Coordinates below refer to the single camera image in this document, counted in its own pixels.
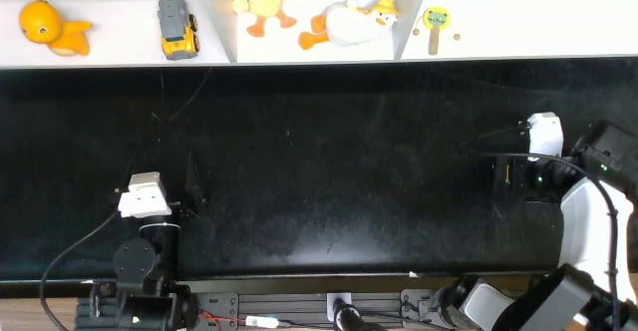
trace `yellow hat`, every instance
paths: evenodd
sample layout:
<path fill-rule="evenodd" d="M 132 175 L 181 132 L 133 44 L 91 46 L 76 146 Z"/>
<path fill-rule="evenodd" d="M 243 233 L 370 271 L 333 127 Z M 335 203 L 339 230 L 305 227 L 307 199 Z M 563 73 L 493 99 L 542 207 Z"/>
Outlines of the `yellow hat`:
<path fill-rule="evenodd" d="M 395 7 L 395 0 L 379 0 L 379 2 L 370 9 L 381 13 L 399 14 L 399 11 Z"/>

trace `black tabletop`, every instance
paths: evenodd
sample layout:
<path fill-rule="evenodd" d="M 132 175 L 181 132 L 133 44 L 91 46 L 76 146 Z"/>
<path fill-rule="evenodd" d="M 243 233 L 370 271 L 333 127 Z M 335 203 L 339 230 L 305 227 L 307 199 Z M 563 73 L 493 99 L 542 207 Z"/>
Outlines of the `black tabletop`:
<path fill-rule="evenodd" d="M 566 147 L 602 118 L 638 131 L 637 71 L 635 59 L 226 67 L 197 95 L 207 68 L 5 71 L 0 280 L 39 278 L 100 224 L 129 160 L 172 189 L 189 154 L 209 203 L 181 226 L 182 279 L 551 269 L 558 206 L 496 206 L 490 162 L 459 143 L 548 111 Z M 113 275 L 135 235 L 117 219 L 52 278 Z"/>

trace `white tape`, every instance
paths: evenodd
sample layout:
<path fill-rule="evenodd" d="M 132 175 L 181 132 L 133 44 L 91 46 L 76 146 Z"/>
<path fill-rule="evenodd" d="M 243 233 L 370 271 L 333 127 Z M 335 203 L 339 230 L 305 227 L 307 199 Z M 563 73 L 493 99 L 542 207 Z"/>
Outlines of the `white tape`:
<path fill-rule="evenodd" d="M 277 328 L 279 320 L 274 317 L 246 316 L 246 326 Z"/>

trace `wooden handle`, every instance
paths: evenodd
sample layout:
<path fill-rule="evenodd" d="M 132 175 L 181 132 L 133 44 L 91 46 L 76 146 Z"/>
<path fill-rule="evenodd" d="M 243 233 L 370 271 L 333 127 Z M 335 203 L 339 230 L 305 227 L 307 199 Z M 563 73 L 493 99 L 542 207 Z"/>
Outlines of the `wooden handle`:
<path fill-rule="evenodd" d="M 433 26 L 430 31 L 430 49 L 428 53 L 430 53 L 431 56 L 439 54 L 439 32 L 441 32 L 439 26 Z"/>

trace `plush duck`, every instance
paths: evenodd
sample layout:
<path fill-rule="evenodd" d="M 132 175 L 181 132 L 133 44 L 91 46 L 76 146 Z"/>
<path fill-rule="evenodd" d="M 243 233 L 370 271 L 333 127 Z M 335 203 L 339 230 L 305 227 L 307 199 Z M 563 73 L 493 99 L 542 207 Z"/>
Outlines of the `plush duck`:
<path fill-rule="evenodd" d="M 317 43 L 353 46 L 371 41 L 390 31 L 399 11 L 394 0 L 379 0 L 369 9 L 360 8 L 357 0 L 330 6 L 324 14 L 312 18 L 312 32 L 299 35 L 299 45 L 309 50 Z"/>
<path fill-rule="evenodd" d="M 46 1 L 37 0 L 26 5 L 20 12 L 20 27 L 29 41 L 46 44 L 58 56 L 84 57 L 89 54 L 84 31 L 91 28 L 91 23 L 66 21 Z"/>
<path fill-rule="evenodd" d="M 283 0 L 234 0 L 232 9 L 236 13 L 243 13 L 250 10 L 252 14 L 257 16 L 257 22 L 248 27 L 246 30 L 254 37 L 263 37 L 263 26 L 266 18 L 277 17 L 281 23 L 281 28 L 290 28 L 297 23 L 297 20 L 286 16 L 281 10 Z"/>

